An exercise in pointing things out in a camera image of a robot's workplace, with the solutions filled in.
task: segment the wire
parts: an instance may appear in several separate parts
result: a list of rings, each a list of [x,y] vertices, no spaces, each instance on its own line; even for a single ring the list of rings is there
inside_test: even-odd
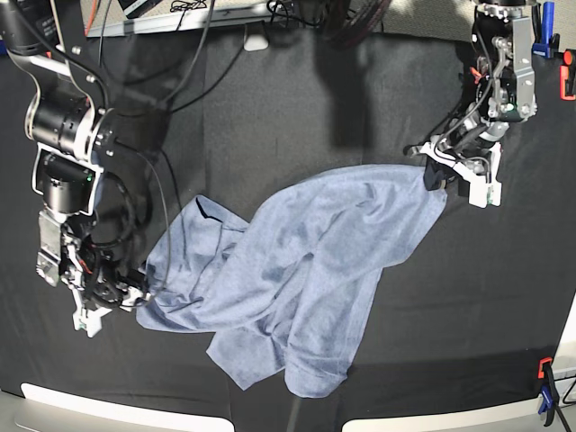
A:
[[[87,74],[94,77],[95,82],[98,83],[98,85],[100,86],[100,91],[102,92],[103,105],[104,105],[103,108],[108,108],[108,106],[110,105],[110,96],[108,94],[108,87],[106,86],[102,78],[90,67],[82,63],[80,60],[70,57],[65,51],[60,51],[54,45],[52,45],[44,37],[44,35],[42,35],[39,32],[36,26],[31,24],[30,21],[28,21],[28,18],[26,18],[26,15],[24,14],[24,11],[18,4],[17,0],[8,0],[8,2],[16,11],[18,18],[20,18],[20,21],[22,22],[22,24],[24,24],[24,27],[26,27],[28,32],[30,32],[31,35],[34,36],[34,38],[36,38],[38,42],[40,42],[48,51],[51,51],[56,56],[61,56],[62,58],[66,59],[69,63],[72,63],[77,68],[84,70]]]
[[[92,0],[92,9],[90,10],[90,17],[88,18],[88,24],[86,25],[86,29],[84,30],[85,36],[88,36],[88,33],[92,28],[92,24],[94,23],[94,18],[96,17],[96,12],[98,11],[99,5],[100,5],[99,0]]]
[[[210,29],[210,24],[212,23],[212,17],[214,15],[214,5],[216,5],[216,0],[211,1],[210,10],[208,11],[208,16],[206,18],[206,23],[204,25],[204,30],[202,32],[200,42],[198,43],[198,48],[196,49],[196,52],[194,54],[192,62],[190,63],[190,66],[185,71],[184,76],[182,77],[182,79],[180,80],[178,85],[169,94],[167,94],[162,99],[157,101],[155,103],[154,108],[158,108],[160,105],[170,101],[174,96],[176,96],[180,92],[180,90],[182,90],[184,88],[184,86],[188,82],[188,79],[190,79],[190,76],[192,75],[192,73],[194,71],[194,67],[196,66],[196,63],[198,62],[198,58],[200,57],[200,52],[202,51],[204,44],[206,43],[206,38],[208,36],[208,29]],[[143,117],[145,115],[153,113],[154,108],[152,108],[151,110],[146,110],[144,112],[130,112],[130,113],[118,112],[118,115],[120,117],[130,117],[130,118]]]
[[[310,22],[310,21],[306,21],[303,18],[301,18],[300,16],[296,16],[293,14],[288,14],[286,11],[286,14],[283,13],[278,13],[275,9],[278,7],[277,4],[281,3],[278,0],[268,0],[266,2],[266,9],[268,9],[268,12],[272,15],[272,18],[270,19],[270,23],[274,20],[274,18],[276,16],[279,16],[281,18],[286,18],[287,20],[294,20],[298,23],[302,23],[304,25],[309,25],[310,27],[320,27],[323,23],[324,23],[324,19],[322,17],[320,17],[318,20]]]
[[[161,100],[161,102],[160,102],[161,104],[164,102],[168,102],[174,96],[176,96],[180,92],[180,90],[182,90],[184,88],[184,86],[188,82],[188,79],[192,75],[192,72],[194,71],[194,67],[196,66],[196,63],[198,62],[198,58],[200,57],[200,52],[202,51],[204,44],[206,43],[206,38],[208,37],[208,29],[210,29],[210,24],[212,23],[212,17],[214,15],[214,5],[216,5],[216,0],[212,0],[210,3],[210,10],[208,11],[208,17],[206,18],[206,24],[204,25],[202,37],[200,38],[200,43],[198,43],[198,48],[196,49],[196,53],[194,54],[194,57],[192,59],[192,62],[190,63],[190,66],[188,67],[188,69],[184,73],[184,76],[180,80],[180,83],[178,83],[178,85],[169,94],[167,94],[166,97],[164,97]]]
[[[492,70],[492,62],[491,62],[491,58],[490,58],[490,54],[488,52],[488,49],[486,48],[486,43],[484,43],[484,38],[482,37],[482,34],[477,31],[477,35],[478,35],[478,40],[480,41],[480,44],[482,46],[482,50],[484,51],[484,55],[486,56],[486,59],[488,60],[488,65],[490,68],[490,81],[488,83],[488,85],[486,86],[486,89],[484,90],[484,93],[482,94],[480,100],[478,100],[478,102],[476,103],[476,105],[470,110],[470,112],[468,112],[462,119],[460,119],[459,121],[456,122],[456,124],[454,126],[452,126],[452,128],[450,128],[447,132],[444,132],[441,136],[440,139],[438,140],[438,143],[442,142],[443,140],[445,140],[447,137],[449,137],[454,131],[457,131],[458,129],[460,129],[460,127],[468,120],[470,119],[474,113],[476,113],[480,107],[482,106],[482,104],[484,103],[484,101],[486,100],[486,98],[488,97],[488,94],[490,93],[490,90],[492,89],[492,86],[494,85],[494,80],[496,79],[496,77],[493,75],[493,70]]]
[[[208,6],[206,5],[206,0],[196,0],[195,2],[186,2],[184,0],[174,0],[170,5],[170,13],[174,14],[176,12],[182,12],[182,16],[180,17],[180,21],[175,28],[175,32],[180,30],[180,26],[186,16],[186,12],[193,11],[195,9],[205,9]]]
[[[79,259],[78,262],[80,263],[80,265],[82,266],[82,268],[84,268],[84,271],[87,272],[89,275],[92,274],[92,270],[90,270],[88,268],[88,265],[86,265],[86,261],[84,259]]]
[[[170,233],[170,219],[168,218],[168,208],[167,208],[167,204],[166,204],[166,197],[164,195],[164,189],[162,187],[162,182],[160,181],[160,176],[158,175],[158,172],[154,168],[154,164],[152,164],[152,162],[150,162],[150,160],[146,156],[144,156],[143,153],[140,153],[135,148],[132,148],[132,147],[129,147],[125,144],[122,144],[118,140],[116,140],[115,142],[121,148],[126,149],[126,150],[136,154],[139,158],[142,158],[144,160],[144,162],[146,162],[146,165],[148,165],[150,167],[150,169],[152,170],[152,173],[154,174],[154,177],[156,178],[158,190],[160,191],[160,198],[162,200],[162,208],[164,210],[164,220],[166,222],[166,240],[168,243],[167,260],[168,261],[167,261],[167,265],[166,265],[166,273],[164,274],[164,280],[162,281],[162,284],[160,285],[160,289],[157,290],[155,293],[153,293],[147,301],[144,301],[142,303],[138,303],[138,304],[135,304],[134,306],[131,306],[134,308],[139,308],[139,307],[148,305],[159,293],[162,293],[167,287],[167,281],[168,281],[168,277],[170,275],[170,267],[172,265],[172,234]]]
[[[466,160],[480,160],[485,166],[486,166],[486,176],[490,179],[491,178],[491,166],[490,166],[490,162],[486,157],[482,157],[482,156],[474,156],[474,157],[467,157],[464,161]]]
[[[566,432],[572,432],[572,429],[570,429],[570,425],[568,424],[568,420],[566,420],[566,417],[564,416],[562,409],[556,403],[553,406],[554,410],[558,414],[558,417],[560,417],[560,421],[562,422],[564,429],[566,429]]]
[[[240,54],[242,54],[242,52],[244,52],[244,45],[240,45],[240,48],[236,52],[236,55],[234,56],[234,58],[226,66],[226,69],[224,69],[224,72],[222,72],[222,75],[220,75],[220,77],[216,81],[214,81],[214,84],[212,84],[210,87],[208,87],[208,89],[206,89],[204,92],[202,92],[201,94],[196,96],[192,101],[186,102],[186,103],[178,106],[177,108],[171,110],[169,113],[170,114],[178,113],[179,111],[182,111],[184,108],[187,108],[190,105],[197,103],[198,101],[202,100],[205,96],[209,95],[212,92],[212,90],[214,90],[218,86],[218,84],[226,77],[226,75],[231,71],[232,67],[234,66],[234,64],[236,63],[236,61],[238,60],[238,58],[240,57]]]
[[[94,254],[94,262],[92,263],[92,273],[89,274],[88,280],[85,284],[85,294],[86,298],[92,297],[94,288],[98,283],[98,275],[100,274],[100,269],[102,268],[102,252],[99,250],[92,250]]]
[[[576,405],[576,400],[566,400],[566,398],[570,395],[570,393],[572,393],[572,390],[574,390],[574,386],[576,386],[576,378],[574,379],[574,381],[572,381],[572,384],[568,388],[568,391],[566,391],[564,397],[562,398],[562,403],[564,405]]]
[[[128,222],[126,223],[126,226],[122,230],[121,235],[117,239],[113,241],[107,241],[105,243],[94,243],[90,241],[88,246],[92,249],[99,249],[99,250],[109,250],[118,247],[120,244],[122,244],[132,236],[134,228],[136,227],[136,209],[134,206],[134,201],[132,200],[132,197],[128,192],[128,189],[126,188],[126,185],[116,174],[111,173],[110,171],[106,173],[105,179],[112,180],[116,184],[118,190],[120,191],[122,198],[124,199],[126,211],[128,212]]]
[[[466,147],[475,142],[485,131],[487,131],[490,127],[487,124],[481,124],[476,126],[474,129],[468,131],[466,135],[462,139],[460,139],[455,146],[450,147],[456,153],[462,152],[465,150]]]
[[[108,0],[108,5],[104,11],[104,18],[102,19],[102,28],[100,29],[100,41],[98,42],[98,67],[102,67],[102,51],[104,49],[104,30],[106,29],[106,21],[108,20],[108,13],[110,12],[110,5],[112,0]]]

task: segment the white bracket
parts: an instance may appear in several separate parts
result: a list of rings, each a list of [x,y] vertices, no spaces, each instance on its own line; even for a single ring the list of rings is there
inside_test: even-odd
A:
[[[487,175],[477,175],[455,157],[441,152],[437,148],[436,143],[427,142],[419,149],[419,153],[433,158],[439,164],[451,167],[462,179],[470,183],[468,202],[471,205],[482,209],[485,209],[488,205],[500,206],[502,183],[496,180],[502,158],[502,146],[499,142],[494,144],[490,149],[490,155],[487,157],[490,162],[490,181]]]
[[[102,317],[112,312],[112,309],[98,307],[96,310],[89,310],[82,303],[82,293],[78,289],[72,288],[72,294],[76,303],[76,312],[72,314],[74,329],[86,330],[88,337],[93,338],[102,330]]]

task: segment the blue cloth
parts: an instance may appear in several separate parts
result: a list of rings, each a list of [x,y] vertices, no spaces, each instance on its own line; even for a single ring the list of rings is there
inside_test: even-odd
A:
[[[166,289],[139,324],[215,331],[208,355],[242,389],[285,369],[292,393],[329,395],[347,378],[383,268],[408,259],[446,205],[423,174],[328,171],[276,193],[249,225],[196,197],[171,225]],[[166,267],[165,235],[148,257],[152,292]]]

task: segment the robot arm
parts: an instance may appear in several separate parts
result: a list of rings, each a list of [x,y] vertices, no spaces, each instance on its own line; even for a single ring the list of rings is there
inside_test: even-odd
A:
[[[36,85],[24,124],[38,146],[32,189],[44,201],[36,270],[50,285],[72,290],[75,328],[92,337],[103,315],[148,298],[141,275],[120,275],[112,260],[112,249],[130,230],[106,245],[90,235],[105,178],[124,196],[130,229],[135,219],[122,180],[105,169],[116,131],[108,89],[83,55],[78,1],[0,0],[0,29],[10,58]]]
[[[510,123],[525,122],[536,114],[532,21],[525,14],[536,0],[474,1],[475,100],[449,122],[447,131],[413,151],[428,156],[428,190],[458,179],[461,194],[484,208],[501,202],[501,184],[496,180],[500,140]]]

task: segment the black tablecloth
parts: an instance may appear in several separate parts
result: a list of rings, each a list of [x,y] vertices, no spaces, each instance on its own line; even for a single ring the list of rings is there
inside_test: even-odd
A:
[[[112,79],[131,81],[120,90],[121,108],[136,110],[145,95],[173,86],[197,41],[195,31],[107,40]],[[242,41],[242,30],[213,31],[174,106],[208,88]],[[171,217],[206,194],[249,220],[275,191],[333,167],[421,163],[403,148],[426,137],[460,98],[456,52],[466,50],[374,35],[341,52],[313,31],[273,31],[269,49],[242,53],[203,100],[171,118],[125,120],[121,140],[164,151],[171,167],[160,154],[157,166]],[[502,206],[477,209],[450,191],[414,256],[383,273],[349,379],[324,400],[304,400],[297,430],[536,396],[538,361],[554,355],[576,279],[576,104],[559,99],[558,67],[535,59],[539,113],[503,141]],[[34,272],[41,198],[30,188],[35,146],[23,134],[32,81],[7,58],[0,71],[0,388],[19,394],[21,383],[33,383],[221,416],[237,431],[285,430],[294,399],[282,375],[241,391],[204,353],[210,334],[153,332],[120,312],[105,317],[94,339],[74,331],[70,292]],[[111,166],[148,218],[135,263],[164,230],[158,188],[144,168],[120,150]],[[106,200],[115,198],[111,189]],[[103,205],[113,213],[113,204]]]

